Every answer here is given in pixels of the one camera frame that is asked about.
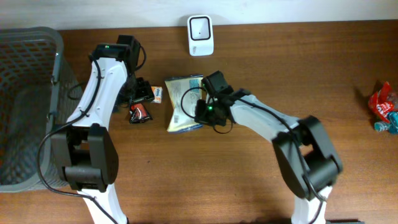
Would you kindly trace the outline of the small orange box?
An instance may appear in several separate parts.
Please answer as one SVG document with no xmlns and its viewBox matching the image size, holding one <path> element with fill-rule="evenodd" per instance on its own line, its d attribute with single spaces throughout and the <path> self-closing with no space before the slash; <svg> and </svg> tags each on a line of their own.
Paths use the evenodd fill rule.
<svg viewBox="0 0 398 224">
<path fill-rule="evenodd" d="M 161 104 L 163 88 L 161 86 L 152 86 L 151 88 L 152 88 L 152 92 L 154 94 L 154 99 L 152 100 L 152 102 Z"/>
</svg>

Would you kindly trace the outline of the black red snack packet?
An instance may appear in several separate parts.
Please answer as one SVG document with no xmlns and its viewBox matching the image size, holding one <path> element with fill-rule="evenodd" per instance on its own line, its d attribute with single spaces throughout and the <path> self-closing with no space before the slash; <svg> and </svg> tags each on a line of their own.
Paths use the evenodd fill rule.
<svg viewBox="0 0 398 224">
<path fill-rule="evenodd" d="M 149 111 L 146 109 L 146 107 L 142 103 L 131 105 L 129 109 L 130 109 L 129 110 L 129 112 L 130 112 L 129 123 L 130 124 L 145 123 L 147 121 L 153 120 L 152 115 L 149 113 Z"/>
</svg>

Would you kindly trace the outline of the cream blue chips bag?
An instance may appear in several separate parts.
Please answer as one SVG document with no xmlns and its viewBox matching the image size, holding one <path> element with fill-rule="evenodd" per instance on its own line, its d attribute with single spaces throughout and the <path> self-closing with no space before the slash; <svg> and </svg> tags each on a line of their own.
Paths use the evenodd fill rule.
<svg viewBox="0 0 398 224">
<path fill-rule="evenodd" d="M 165 80 L 173 108 L 167 128 L 169 133 L 185 133 L 203 127 L 192 118 L 195 115 L 197 100 L 202 99 L 202 78 L 203 75 L 189 75 Z"/>
</svg>

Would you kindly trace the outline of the red snack bag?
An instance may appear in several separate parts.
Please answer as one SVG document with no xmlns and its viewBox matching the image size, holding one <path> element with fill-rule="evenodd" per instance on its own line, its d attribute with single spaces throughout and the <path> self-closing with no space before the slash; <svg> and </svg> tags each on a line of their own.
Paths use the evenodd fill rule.
<svg viewBox="0 0 398 224">
<path fill-rule="evenodd" d="M 385 82 L 379 91 L 371 95 L 368 106 L 381 121 L 392 123 L 389 114 L 397 112 L 397 93 L 389 82 Z"/>
</svg>

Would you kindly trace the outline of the blue drink bottle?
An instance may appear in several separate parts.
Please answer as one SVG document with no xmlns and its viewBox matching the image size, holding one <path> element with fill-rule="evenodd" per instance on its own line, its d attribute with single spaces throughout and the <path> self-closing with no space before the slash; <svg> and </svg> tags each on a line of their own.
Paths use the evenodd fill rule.
<svg viewBox="0 0 398 224">
<path fill-rule="evenodd" d="M 390 134 L 397 134 L 397 112 L 390 112 L 387 115 L 389 122 L 378 121 L 374 123 L 377 132 L 388 131 Z"/>
</svg>

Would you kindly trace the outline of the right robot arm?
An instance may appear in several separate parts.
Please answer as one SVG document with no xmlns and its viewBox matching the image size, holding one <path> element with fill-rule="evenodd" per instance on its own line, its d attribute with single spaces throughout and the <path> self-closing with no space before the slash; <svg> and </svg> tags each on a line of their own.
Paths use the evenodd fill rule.
<svg viewBox="0 0 398 224">
<path fill-rule="evenodd" d="M 283 114 L 248 90 L 233 90 L 220 71 L 204 77 L 200 89 L 208 99 L 197 101 L 197 123 L 215 127 L 230 121 L 272 144 L 282 178 L 295 196 L 290 222 L 328 223 L 327 200 L 343 162 L 321 121 L 314 116 L 300 119 Z"/>
</svg>

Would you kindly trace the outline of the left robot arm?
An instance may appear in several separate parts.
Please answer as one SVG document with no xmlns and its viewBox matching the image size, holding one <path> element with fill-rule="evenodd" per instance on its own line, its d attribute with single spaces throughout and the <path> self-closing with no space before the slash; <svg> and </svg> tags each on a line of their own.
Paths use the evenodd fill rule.
<svg viewBox="0 0 398 224">
<path fill-rule="evenodd" d="M 98 44 L 89 56 L 91 74 L 76 109 L 65 124 L 48 133 L 60 179 L 69 195 L 82 198 L 95 223 L 128 223 L 115 188 L 119 157 L 109 135 L 109 122 L 119 104 L 152 101 L 149 82 L 137 78 L 145 50 L 132 35 L 114 44 Z"/>
</svg>

